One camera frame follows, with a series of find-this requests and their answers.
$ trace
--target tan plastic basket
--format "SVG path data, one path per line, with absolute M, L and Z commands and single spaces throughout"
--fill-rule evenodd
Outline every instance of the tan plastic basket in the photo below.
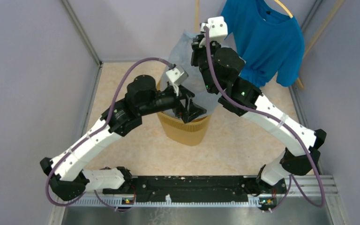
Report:
M 202 142 L 211 118 L 209 115 L 185 124 L 182 120 L 168 116 L 163 112 L 158 112 L 157 116 L 166 136 L 189 146 L 196 146 Z

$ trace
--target light blue garment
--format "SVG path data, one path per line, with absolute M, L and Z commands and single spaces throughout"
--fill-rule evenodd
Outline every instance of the light blue garment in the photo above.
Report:
M 246 61 L 243 79 L 261 87 L 278 71 L 277 83 L 288 87 L 295 82 L 304 39 L 294 17 L 273 10 L 264 0 L 227 0 L 221 15 Z

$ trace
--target clothes hanger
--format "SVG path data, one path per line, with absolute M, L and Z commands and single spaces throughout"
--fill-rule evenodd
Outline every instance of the clothes hanger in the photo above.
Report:
M 280 7 L 282 7 L 290 18 L 293 18 L 291 11 L 282 2 L 280 2 L 279 0 L 274 0 L 274 2 L 276 2 Z

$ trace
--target wire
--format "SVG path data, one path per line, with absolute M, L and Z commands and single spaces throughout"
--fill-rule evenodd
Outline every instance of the wire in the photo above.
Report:
M 169 63 L 168 61 L 164 60 L 164 59 L 161 59 L 161 58 L 156 58 L 156 57 L 150 57 L 150 58 L 145 58 L 145 59 L 142 59 L 142 60 L 139 60 L 137 61 L 135 64 L 133 64 L 128 70 L 127 72 L 125 73 L 125 75 L 123 76 L 122 80 L 120 81 L 119 85 L 118 85 L 118 88 L 116 89 L 115 91 L 115 94 L 114 94 L 114 97 L 112 98 L 112 102 L 111 102 L 111 105 L 110 105 L 110 109 L 108 111 L 108 116 L 107 116 L 107 119 L 105 120 L 105 123 L 102 127 L 100 127 L 99 129 L 97 129 L 96 131 L 94 131 L 93 133 L 90 134 L 90 137 L 94 136 L 95 134 L 99 133 L 100 131 L 104 130 L 104 128 L 108 125 L 108 123 L 110 122 L 110 119 L 113 115 L 113 111 L 114 111 L 114 106 L 115 106 L 115 102 L 118 98 L 118 95 L 119 95 L 119 91 L 120 89 L 122 88 L 125 80 L 127 79 L 127 77 L 129 76 L 130 72 L 132 72 L 132 70 L 134 68 L 136 68 L 138 65 L 142 64 L 143 62 L 147 62 L 147 61 L 159 61 L 159 62 L 162 62 L 164 64 L 166 64 L 167 66 L 169 67 L 172 67 L 172 64 Z M 75 152 L 79 146 L 81 146 L 83 143 L 85 143 L 90 137 L 85 137 L 83 138 L 80 142 L 78 142 L 72 149 L 71 151 L 72 152 Z M 66 153 L 63 158 L 61 158 L 57 163 L 56 165 L 53 167 L 53 169 L 50 171 L 49 175 L 47 176 L 47 179 L 46 179 L 46 183 L 45 183 L 45 194 L 46 194 L 46 198 L 47 200 L 49 200 L 50 203 L 52 203 L 53 205 L 57 205 L 57 206 L 69 206 L 71 204 L 74 204 L 76 201 L 78 201 L 85 193 L 82 193 L 80 196 L 78 196 L 76 199 L 74 199 L 73 201 L 71 202 L 68 202 L 68 203 L 59 203 L 59 202 L 56 202 L 52 199 L 52 197 L 50 196 L 50 192 L 49 192 L 49 181 L 50 179 L 52 178 L 52 176 L 54 175 L 54 172 L 57 170 L 57 168 L 61 165 L 62 162 L 64 162 L 64 160 L 66 158 L 68 158 L 68 156 L 71 155 L 71 151 L 68 151 L 68 153 Z
M 263 115 L 263 116 L 267 116 L 268 118 L 270 119 L 273 119 L 274 121 L 280 123 L 281 120 L 278 119 L 277 117 L 269 114 L 269 113 L 266 113 L 266 112 L 262 112 L 262 111 L 259 111 L 259 110 L 256 110 L 256 109 L 252 109 L 252 108 L 248 108 L 244 105 L 240 105 L 238 104 L 237 102 L 235 102 L 234 100 L 232 100 L 225 92 L 224 90 L 221 88 L 218 80 L 217 80 L 217 77 L 216 77 L 216 74 L 215 74 L 215 70 L 214 70 L 214 67 L 213 67 L 213 63 L 212 63 L 212 57 L 211 57 L 211 53 L 210 53 L 210 37 L 209 37 L 209 28 L 207 26 L 204 26 L 203 28 L 205 30 L 205 38 L 206 38 L 206 54 L 208 55 L 208 65 L 209 65 L 209 70 L 210 70 L 210 75 L 212 76 L 212 79 L 213 79 L 213 82 L 215 83 L 215 86 L 217 87 L 218 91 L 223 95 L 223 97 L 229 102 L 231 103 L 233 106 L 236 106 L 242 110 L 246 110 L 246 111 L 249 111 L 249 112 L 252 112 L 252 113 L 257 113 L 257 114 L 260 114 L 260 115 Z M 319 186 L 319 189 L 320 189 L 320 192 L 321 192 L 321 204 L 315 204 L 313 203 L 303 192 L 303 190 L 301 189 L 300 185 L 295 182 L 297 188 L 299 189 L 299 191 L 301 192 L 301 194 L 305 197 L 305 199 L 309 202 L 309 203 L 312 203 L 314 206 L 317 206 L 317 207 L 323 207 L 325 205 L 325 191 L 323 189 L 323 184 L 322 184 L 322 180 L 321 180 L 321 177 L 319 176 L 319 173 L 318 173 L 318 169 L 316 168 L 315 166 L 315 163 L 313 161 L 313 159 L 311 158 L 311 155 L 309 154 L 308 152 L 308 149 L 307 147 L 305 146 L 305 144 L 303 143 L 303 141 L 301 140 L 301 138 L 297 135 L 297 133 L 289 126 L 287 125 L 286 123 L 283 124 L 283 127 L 285 127 L 295 138 L 296 140 L 300 143 L 301 147 L 303 148 L 307 158 L 308 158 L 308 161 L 310 162 L 311 164 L 311 167 L 313 168 L 313 171 L 314 171 L 314 175 L 318 181 L 318 186 Z M 293 179 L 294 181 L 296 181 L 295 177 L 290 174 L 289 175 L 290 178 L 289 179 Z

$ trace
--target shirt sleeve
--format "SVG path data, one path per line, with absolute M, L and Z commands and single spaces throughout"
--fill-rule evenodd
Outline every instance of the shirt sleeve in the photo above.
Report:
M 304 46 L 290 53 L 278 70 L 277 83 L 289 87 L 296 81 L 299 76 L 303 54 Z
M 236 12 L 236 3 L 239 0 L 227 0 L 224 5 L 221 15 L 224 17 L 224 21 L 227 24 L 228 34 L 233 32 L 235 17 L 234 13 Z

